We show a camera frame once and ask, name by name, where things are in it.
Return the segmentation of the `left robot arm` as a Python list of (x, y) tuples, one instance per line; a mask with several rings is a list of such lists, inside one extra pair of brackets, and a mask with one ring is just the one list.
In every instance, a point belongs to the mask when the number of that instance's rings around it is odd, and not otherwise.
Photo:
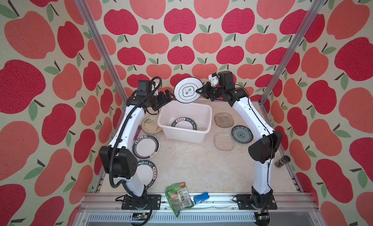
[(169, 90), (157, 94), (153, 90), (146, 96), (143, 94), (138, 96), (135, 93), (127, 100), (125, 115), (118, 131), (112, 141), (107, 146), (101, 147), (99, 151), (112, 188), (123, 186), (128, 195), (133, 198), (146, 198), (146, 187), (137, 175), (138, 159), (131, 151), (132, 144), (147, 109), (150, 107), (157, 111), (174, 98)]

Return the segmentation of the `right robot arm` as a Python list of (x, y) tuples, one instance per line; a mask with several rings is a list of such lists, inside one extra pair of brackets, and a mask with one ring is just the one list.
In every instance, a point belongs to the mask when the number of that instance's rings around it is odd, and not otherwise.
[(244, 88), (226, 89), (226, 86), (212, 86), (210, 82), (196, 90), (206, 99), (223, 100), (230, 104), (243, 118), (253, 134), (255, 142), (249, 146), (250, 157), (255, 161), (254, 184), (252, 186), (251, 205), (255, 209), (264, 209), (274, 200), (271, 187), (273, 159), (283, 139), (261, 117), (253, 106)]

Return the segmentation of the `white plastic bin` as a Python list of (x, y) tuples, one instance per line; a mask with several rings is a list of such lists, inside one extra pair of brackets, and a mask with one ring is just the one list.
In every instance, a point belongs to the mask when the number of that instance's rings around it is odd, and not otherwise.
[(202, 144), (211, 130), (212, 107), (172, 101), (161, 108), (157, 123), (167, 139)]

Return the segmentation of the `beige willow pattern plate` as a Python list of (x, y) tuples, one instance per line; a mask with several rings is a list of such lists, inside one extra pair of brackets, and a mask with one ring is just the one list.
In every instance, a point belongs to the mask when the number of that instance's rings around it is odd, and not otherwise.
[(141, 127), (144, 133), (155, 135), (162, 132), (162, 128), (157, 123), (158, 117), (158, 115), (150, 115), (142, 121)]

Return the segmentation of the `purple snack bag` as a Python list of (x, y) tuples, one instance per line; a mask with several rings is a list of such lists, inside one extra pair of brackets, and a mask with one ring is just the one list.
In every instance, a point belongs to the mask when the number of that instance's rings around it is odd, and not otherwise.
[(142, 126), (141, 125), (139, 125), (138, 127), (137, 127), (137, 130), (136, 130), (136, 132), (135, 132), (135, 135), (134, 135), (134, 140), (137, 140), (138, 139), (138, 137), (139, 137), (139, 134), (140, 134), (140, 132), (142, 131)]

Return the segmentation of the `clear pink glass plate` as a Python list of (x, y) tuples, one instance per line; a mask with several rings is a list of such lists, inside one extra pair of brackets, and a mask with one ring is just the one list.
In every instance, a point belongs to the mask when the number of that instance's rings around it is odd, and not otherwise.
[(225, 132), (217, 132), (214, 135), (214, 145), (220, 151), (232, 151), (235, 148), (235, 140)]

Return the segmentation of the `red green rim plate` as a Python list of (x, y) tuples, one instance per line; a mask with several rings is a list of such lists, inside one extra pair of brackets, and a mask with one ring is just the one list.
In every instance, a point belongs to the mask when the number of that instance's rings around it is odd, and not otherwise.
[(140, 160), (154, 157), (160, 148), (160, 142), (153, 135), (142, 135), (135, 140), (132, 146), (133, 155)]

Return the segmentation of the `blue white porcelain plate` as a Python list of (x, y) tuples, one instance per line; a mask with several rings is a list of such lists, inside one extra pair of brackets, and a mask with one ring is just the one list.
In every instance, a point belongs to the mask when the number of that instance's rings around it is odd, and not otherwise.
[(234, 126), (231, 135), (235, 141), (243, 144), (250, 143), (254, 138), (251, 130), (243, 125)]

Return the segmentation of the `green snack packet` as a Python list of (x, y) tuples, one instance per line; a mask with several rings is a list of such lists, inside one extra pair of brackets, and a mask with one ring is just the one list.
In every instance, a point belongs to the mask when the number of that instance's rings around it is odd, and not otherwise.
[(185, 182), (179, 182), (168, 186), (165, 195), (175, 217), (179, 216), (182, 209), (194, 206)]

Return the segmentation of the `dark spice jar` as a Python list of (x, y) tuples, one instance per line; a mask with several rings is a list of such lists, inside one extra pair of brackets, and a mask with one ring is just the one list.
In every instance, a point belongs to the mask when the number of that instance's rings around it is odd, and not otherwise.
[(289, 162), (291, 161), (290, 157), (285, 155), (285, 156), (282, 156), (279, 160), (277, 160), (275, 162), (275, 167), (276, 168), (281, 168), (283, 166), (285, 166), (286, 164), (288, 164)]

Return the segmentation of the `blue small box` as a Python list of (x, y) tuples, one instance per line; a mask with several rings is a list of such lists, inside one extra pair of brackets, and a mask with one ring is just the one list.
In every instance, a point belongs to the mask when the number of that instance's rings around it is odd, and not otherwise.
[(204, 201), (207, 201), (209, 198), (210, 198), (210, 196), (209, 196), (208, 192), (204, 192), (202, 194), (196, 195), (193, 200), (194, 200), (194, 203), (196, 205), (198, 205), (198, 204), (200, 204)]

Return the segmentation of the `right aluminium frame post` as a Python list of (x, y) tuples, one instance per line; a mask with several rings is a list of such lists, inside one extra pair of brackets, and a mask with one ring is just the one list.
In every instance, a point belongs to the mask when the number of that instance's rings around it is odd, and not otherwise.
[(287, 64), (293, 57), (297, 47), (301, 44), (301, 42), (304, 39), (304, 36), (306, 35), (307, 31), (309, 30), (310, 26), (312, 25), (313, 21), (315, 20), (317, 14), (319, 13), (320, 9), (324, 6), (325, 2), (327, 0), (313, 0), (311, 3), (310, 9), (307, 11), (305, 18), (303, 19), (302, 23), (300, 24), (300, 27), (296, 34), (294, 35), (294, 38), (291, 40), (289, 47), (287, 48), (287, 51), (285, 52), (280, 64), (278, 67), (276, 67), (275, 72), (268, 83), (267, 87), (265, 88), (261, 99), (259, 100), (259, 104), (261, 106), (264, 105), (266, 100), (268, 99), (269, 95), (272, 93), (273, 88), (275, 87), (277, 81), (280, 78), (280, 75), (285, 70)]

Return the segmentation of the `aluminium frame post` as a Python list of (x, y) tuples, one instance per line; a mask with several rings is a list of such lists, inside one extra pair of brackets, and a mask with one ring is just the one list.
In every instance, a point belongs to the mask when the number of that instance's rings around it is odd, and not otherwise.
[(119, 74), (117, 73), (115, 65), (113, 64), (111, 60), (106, 44), (96, 26), (94, 17), (89, 9), (88, 3), (86, 2), (86, 0), (74, 0), (74, 1), (77, 5), (77, 8), (79, 9), (79, 12), (82, 15), (82, 18), (85, 21), (86, 26), (88, 27), (88, 31), (90, 32), (92, 39), (95, 42), (96, 48), (98, 49), (98, 52), (102, 58), (102, 61), (104, 62), (106, 69), (108, 70), (108, 73), (113, 81), (113, 84), (117, 92), (119, 93), (119, 96), (121, 97), (123, 103), (125, 104), (128, 97), (121, 84), (121, 80), (119, 78)]
[(312, 25), (313, 21), (315, 20), (317, 14), (319, 13), (320, 9), (324, 6), (325, 2), (327, 0), (313, 0), (311, 3), (310, 9), (307, 11), (305, 18), (303, 19), (302, 23), (300, 24), (300, 27), (296, 34), (294, 35), (294, 38), (291, 40), (289, 47), (287, 48), (287, 51), (285, 52), (280, 64), (278, 67), (276, 67), (275, 72), (268, 83), (267, 87), (265, 88), (261, 99), (259, 100), (259, 104), (261, 106), (264, 105), (266, 100), (268, 99), (269, 95), (272, 93), (273, 88), (275, 87), (277, 81), (280, 78), (280, 75), (285, 70), (287, 64), (293, 57), (297, 47), (301, 44), (301, 42), (304, 39), (304, 36), (306, 35), (307, 31), (309, 30), (310, 26)]

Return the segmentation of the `left aluminium frame post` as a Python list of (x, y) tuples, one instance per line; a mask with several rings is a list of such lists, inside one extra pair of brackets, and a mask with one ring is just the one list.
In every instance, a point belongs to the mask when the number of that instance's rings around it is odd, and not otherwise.
[(121, 84), (121, 80), (119, 78), (119, 74), (117, 73), (115, 65), (113, 64), (111, 60), (106, 44), (96, 26), (94, 17), (89, 9), (88, 3), (86, 2), (86, 0), (74, 0), (74, 1), (77, 5), (77, 8), (79, 9), (79, 12), (82, 15), (82, 18), (85, 21), (86, 26), (88, 27), (88, 31), (90, 32), (92, 39), (95, 42), (96, 48), (98, 49), (98, 52), (102, 58), (102, 61), (104, 62), (106, 69), (108, 70), (108, 73), (113, 81), (113, 84), (117, 92), (119, 93), (119, 96), (121, 97), (123, 103), (125, 104), (128, 97)]

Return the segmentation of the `aluminium front rail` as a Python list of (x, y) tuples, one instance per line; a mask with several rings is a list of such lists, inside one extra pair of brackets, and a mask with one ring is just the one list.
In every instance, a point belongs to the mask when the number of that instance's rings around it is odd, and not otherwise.
[(122, 194), (87, 194), (73, 219), (73, 226), (134, 226), (147, 218), (149, 226), (254, 226), (269, 219), (271, 226), (325, 226), (311, 194), (275, 193), (268, 208), (249, 209), (236, 193), (210, 193), (210, 198), (175, 216), (165, 195), (154, 210), (123, 209)]

